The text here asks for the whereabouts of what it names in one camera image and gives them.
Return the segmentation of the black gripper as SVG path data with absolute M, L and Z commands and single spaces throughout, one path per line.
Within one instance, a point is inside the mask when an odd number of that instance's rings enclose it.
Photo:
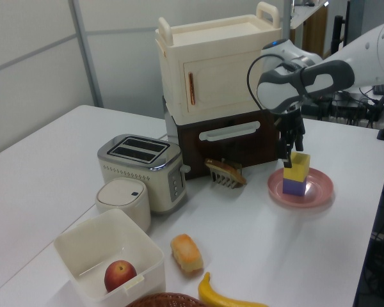
M 282 160 L 285 168 L 292 168 L 292 143 L 290 141 L 294 141 L 296 151 L 304 151 L 305 126 L 301 109 L 290 109 L 286 113 L 275 114 L 274 120 L 274 126 L 280 133 L 280 139 L 277 143 L 277 157 Z

